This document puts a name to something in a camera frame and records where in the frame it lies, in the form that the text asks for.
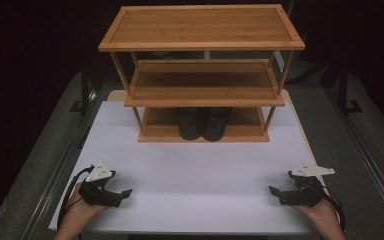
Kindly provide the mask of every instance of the black shoe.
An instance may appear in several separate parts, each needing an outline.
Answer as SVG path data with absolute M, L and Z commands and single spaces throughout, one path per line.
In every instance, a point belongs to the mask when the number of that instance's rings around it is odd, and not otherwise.
M 180 115 L 180 136 L 188 141 L 199 138 L 202 131 L 202 109 L 199 107 L 181 107 L 177 109 Z
M 231 107 L 205 108 L 205 120 L 202 137 L 211 142 L 220 140 L 224 135 L 226 122 L 231 111 Z

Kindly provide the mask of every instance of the top shelf panel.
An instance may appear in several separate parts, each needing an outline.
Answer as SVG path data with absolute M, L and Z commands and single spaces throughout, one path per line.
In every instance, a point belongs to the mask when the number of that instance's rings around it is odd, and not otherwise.
M 122 7 L 102 52 L 302 50 L 281 5 Z

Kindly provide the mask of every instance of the gray carpet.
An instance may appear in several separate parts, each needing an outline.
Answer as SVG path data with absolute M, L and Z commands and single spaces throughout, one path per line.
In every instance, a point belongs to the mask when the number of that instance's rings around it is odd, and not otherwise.
M 295 60 L 289 78 L 311 64 Z M 320 166 L 335 169 L 326 185 L 344 205 L 348 239 L 384 239 L 384 196 L 367 159 L 374 159 L 384 176 L 384 117 L 368 98 L 362 84 L 350 76 L 349 98 L 363 113 L 348 117 L 336 106 L 336 91 L 322 88 L 321 73 L 299 85 L 287 85 L 293 104 Z M 73 78 L 61 97 L 35 148 L 13 184 L 0 217 L 0 239 L 53 239 L 47 229 L 81 143 L 93 123 L 99 104 L 119 83 L 107 82 L 85 116 L 70 111 L 81 100 L 80 76 Z M 125 235 L 85 233 L 84 239 L 126 239 Z M 269 239 L 317 239 L 317 236 L 270 236 Z

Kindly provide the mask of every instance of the human hand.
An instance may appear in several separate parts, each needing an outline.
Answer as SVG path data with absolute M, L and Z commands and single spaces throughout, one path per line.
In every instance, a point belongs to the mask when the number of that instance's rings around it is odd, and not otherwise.
M 68 200 L 67 212 L 55 236 L 55 240 L 74 239 L 86 226 L 100 213 L 109 207 L 102 205 L 89 205 L 79 194 L 81 183 L 77 183 L 73 194 Z
M 339 225 L 336 211 L 327 200 L 322 199 L 314 207 L 304 205 L 297 205 L 292 207 L 310 219 L 310 221 L 316 227 L 317 231 L 322 235 L 323 239 L 345 239 L 345 234 Z

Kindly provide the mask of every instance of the white table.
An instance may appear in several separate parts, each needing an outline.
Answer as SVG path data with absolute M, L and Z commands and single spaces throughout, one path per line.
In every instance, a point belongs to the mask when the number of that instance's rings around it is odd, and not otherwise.
M 104 161 L 117 171 L 106 189 L 120 193 L 132 188 L 133 193 L 119 208 L 98 216 L 88 230 L 247 235 L 314 232 L 305 217 L 280 205 L 268 188 L 294 190 L 287 171 L 303 163 L 315 164 L 290 101 L 276 110 L 270 142 L 139 143 L 138 132 L 130 108 L 120 101 L 102 103 L 72 176 Z M 59 208 L 50 229 L 56 229 L 58 212 Z

